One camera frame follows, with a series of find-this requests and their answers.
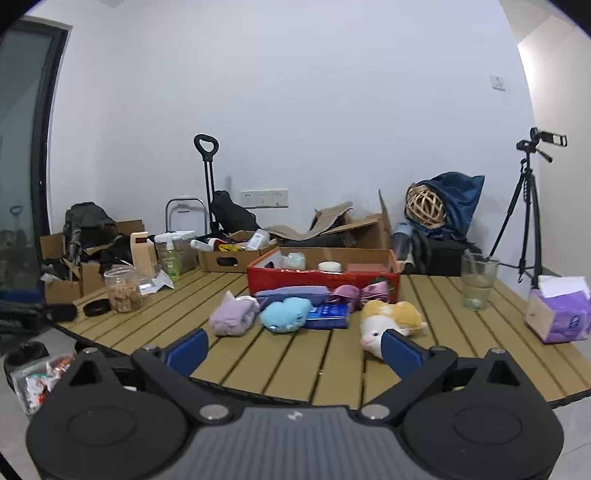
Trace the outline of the yellow white plush toy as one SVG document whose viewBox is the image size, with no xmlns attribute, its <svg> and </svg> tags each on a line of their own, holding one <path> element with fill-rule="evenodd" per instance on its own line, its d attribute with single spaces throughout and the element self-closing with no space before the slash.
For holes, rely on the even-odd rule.
<svg viewBox="0 0 591 480">
<path fill-rule="evenodd" d="M 362 348 L 379 359 L 383 359 L 381 339 L 387 330 L 393 329 L 408 337 L 426 328 L 427 322 L 423 315 L 408 301 L 390 304 L 381 300 L 370 300 L 361 311 Z"/>
</svg>

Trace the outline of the lilac towel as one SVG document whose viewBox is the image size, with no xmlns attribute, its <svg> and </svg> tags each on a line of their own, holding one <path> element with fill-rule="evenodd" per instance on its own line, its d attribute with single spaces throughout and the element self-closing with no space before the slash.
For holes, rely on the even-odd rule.
<svg viewBox="0 0 591 480">
<path fill-rule="evenodd" d="M 259 301 L 255 297 L 235 296 L 226 291 L 221 305 L 209 316 L 208 324 L 217 337 L 239 337 L 252 327 L 259 311 Z"/>
</svg>

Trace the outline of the pink fabric bow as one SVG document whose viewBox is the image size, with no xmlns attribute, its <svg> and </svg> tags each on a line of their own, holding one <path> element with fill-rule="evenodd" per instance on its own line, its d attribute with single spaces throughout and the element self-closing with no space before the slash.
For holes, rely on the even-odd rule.
<svg viewBox="0 0 591 480">
<path fill-rule="evenodd" d="M 390 286 L 387 281 L 369 284 L 358 288 L 353 285 L 342 285 L 329 294 L 329 302 L 348 306 L 349 312 L 363 308 L 368 302 L 379 300 L 390 301 Z"/>
</svg>

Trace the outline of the blue tissue packet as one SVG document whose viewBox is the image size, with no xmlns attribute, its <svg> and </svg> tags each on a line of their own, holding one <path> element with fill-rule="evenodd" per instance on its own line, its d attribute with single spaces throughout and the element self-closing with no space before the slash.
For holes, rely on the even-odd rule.
<svg viewBox="0 0 591 480">
<path fill-rule="evenodd" d="M 325 303 L 315 306 L 304 322 L 305 329 L 332 330 L 349 327 L 349 307 L 346 304 Z"/>
</svg>

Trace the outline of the terracotta striped sponge cloth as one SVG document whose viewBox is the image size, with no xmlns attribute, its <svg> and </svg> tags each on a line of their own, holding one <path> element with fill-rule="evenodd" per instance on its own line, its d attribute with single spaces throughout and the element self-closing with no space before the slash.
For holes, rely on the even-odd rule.
<svg viewBox="0 0 591 480">
<path fill-rule="evenodd" d="M 391 269 L 382 263 L 349 263 L 346 266 L 346 272 L 386 272 Z"/>
</svg>

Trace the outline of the light blue plush toy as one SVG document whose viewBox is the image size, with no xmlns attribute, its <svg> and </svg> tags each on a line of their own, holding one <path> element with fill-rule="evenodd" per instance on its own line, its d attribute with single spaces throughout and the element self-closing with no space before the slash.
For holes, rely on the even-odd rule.
<svg viewBox="0 0 591 480">
<path fill-rule="evenodd" d="M 311 310 L 309 299 L 290 297 L 266 306 L 259 314 L 260 323 L 276 334 L 294 332 L 304 326 Z"/>
</svg>

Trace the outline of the red cardboard tray box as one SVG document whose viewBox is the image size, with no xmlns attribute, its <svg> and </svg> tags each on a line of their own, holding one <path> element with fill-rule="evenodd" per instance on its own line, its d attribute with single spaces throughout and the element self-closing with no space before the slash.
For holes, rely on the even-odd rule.
<svg viewBox="0 0 591 480">
<path fill-rule="evenodd" d="M 307 268 L 288 270 L 283 268 L 283 256 L 290 252 L 304 253 Z M 341 273 L 318 271 L 318 263 L 336 261 L 342 264 Z M 349 263 L 382 263 L 391 271 L 386 272 L 346 272 Z M 390 286 L 390 301 L 399 299 L 401 267 L 392 250 L 361 248 L 284 248 L 277 247 L 247 266 L 247 281 L 251 294 L 263 290 L 287 286 L 321 285 L 331 290 L 342 285 L 363 288 L 386 280 Z"/>
</svg>

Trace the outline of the iridescent soft item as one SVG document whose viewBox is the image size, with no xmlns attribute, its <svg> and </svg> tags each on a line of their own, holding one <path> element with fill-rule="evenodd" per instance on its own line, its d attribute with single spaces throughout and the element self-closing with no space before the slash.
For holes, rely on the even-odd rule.
<svg viewBox="0 0 591 480">
<path fill-rule="evenodd" d="M 290 252 L 283 256 L 283 268 L 288 270 L 304 270 L 307 268 L 307 259 L 304 253 Z"/>
</svg>

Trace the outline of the purple cloth pouch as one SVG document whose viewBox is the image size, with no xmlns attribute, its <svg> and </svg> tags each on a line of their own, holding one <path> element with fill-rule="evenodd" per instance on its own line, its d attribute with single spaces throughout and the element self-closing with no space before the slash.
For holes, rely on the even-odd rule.
<svg viewBox="0 0 591 480">
<path fill-rule="evenodd" d="M 276 289 L 263 290 L 254 294 L 259 301 L 260 308 L 264 309 L 273 302 L 283 302 L 287 298 L 307 299 L 312 306 L 318 306 L 329 299 L 331 291 L 325 286 L 287 286 Z"/>
</svg>

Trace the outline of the plastic bag of snacks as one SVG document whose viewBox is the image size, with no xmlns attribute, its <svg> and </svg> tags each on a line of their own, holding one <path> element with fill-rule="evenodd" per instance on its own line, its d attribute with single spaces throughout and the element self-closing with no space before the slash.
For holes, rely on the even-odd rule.
<svg viewBox="0 0 591 480">
<path fill-rule="evenodd" d="M 10 374 L 15 395 L 27 417 L 31 417 L 45 403 L 75 357 L 74 353 L 44 357 Z"/>
</svg>

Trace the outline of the black backpack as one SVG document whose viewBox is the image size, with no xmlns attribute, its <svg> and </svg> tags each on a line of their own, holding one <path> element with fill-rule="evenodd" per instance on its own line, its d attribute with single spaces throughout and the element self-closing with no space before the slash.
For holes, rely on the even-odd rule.
<svg viewBox="0 0 591 480">
<path fill-rule="evenodd" d="M 71 206 L 65 213 L 62 234 L 64 256 L 72 264 L 113 265 L 116 262 L 108 249 L 122 237 L 120 229 L 95 203 L 82 202 Z"/>
</svg>

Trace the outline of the clear lidded food container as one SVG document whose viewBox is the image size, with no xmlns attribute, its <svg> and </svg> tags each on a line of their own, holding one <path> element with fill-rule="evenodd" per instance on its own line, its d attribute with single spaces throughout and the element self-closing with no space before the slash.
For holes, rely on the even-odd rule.
<svg viewBox="0 0 591 480">
<path fill-rule="evenodd" d="M 197 233 L 193 231 L 167 232 L 157 234 L 153 237 L 160 268 L 166 272 L 161 255 L 162 245 L 167 237 L 171 237 L 173 239 L 174 247 L 178 251 L 180 259 L 180 275 L 197 268 L 197 252 L 190 246 L 190 241 L 197 238 Z"/>
</svg>

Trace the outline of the beige carton box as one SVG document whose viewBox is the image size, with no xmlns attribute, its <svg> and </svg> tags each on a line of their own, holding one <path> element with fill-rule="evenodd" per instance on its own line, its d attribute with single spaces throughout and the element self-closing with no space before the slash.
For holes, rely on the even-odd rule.
<svg viewBox="0 0 591 480">
<path fill-rule="evenodd" d="M 135 269 L 142 278 L 155 278 L 159 272 L 156 251 L 147 231 L 130 236 L 130 248 Z"/>
</svg>

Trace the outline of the large open cardboard box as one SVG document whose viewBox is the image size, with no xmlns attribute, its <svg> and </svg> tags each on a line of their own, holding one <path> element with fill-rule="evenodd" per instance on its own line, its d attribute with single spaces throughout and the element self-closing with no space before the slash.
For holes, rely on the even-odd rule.
<svg viewBox="0 0 591 480">
<path fill-rule="evenodd" d="M 266 227 L 270 237 L 287 248 L 391 249 L 392 225 L 382 191 L 378 191 L 381 212 L 354 219 L 352 202 L 315 211 L 308 232 L 298 233 L 286 225 Z"/>
</svg>

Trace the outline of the white wall socket strip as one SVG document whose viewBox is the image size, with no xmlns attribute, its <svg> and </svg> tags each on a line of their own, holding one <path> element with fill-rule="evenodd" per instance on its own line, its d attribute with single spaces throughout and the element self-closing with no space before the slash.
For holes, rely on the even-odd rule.
<svg viewBox="0 0 591 480">
<path fill-rule="evenodd" d="M 239 204 L 247 209 L 287 208 L 288 190 L 242 190 L 239 195 Z"/>
</svg>

